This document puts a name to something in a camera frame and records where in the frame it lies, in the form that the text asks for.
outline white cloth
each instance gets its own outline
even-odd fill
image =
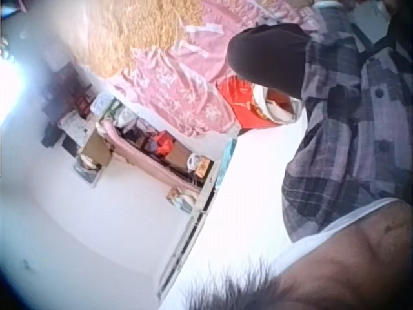
[[[301,239],[300,241],[293,243],[288,249],[286,249],[277,260],[273,263],[274,272],[280,274],[285,269],[289,268],[292,264],[304,256],[310,254],[316,250],[319,246],[325,243],[328,239],[335,234],[346,229],[356,221],[366,217],[367,215],[377,211],[378,209],[388,205],[391,202],[396,201],[395,198],[383,198],[376,200],[365,207],[358,208],[348,215],[339,218],[338,220],[327,226],[321,233],[315,234]]]

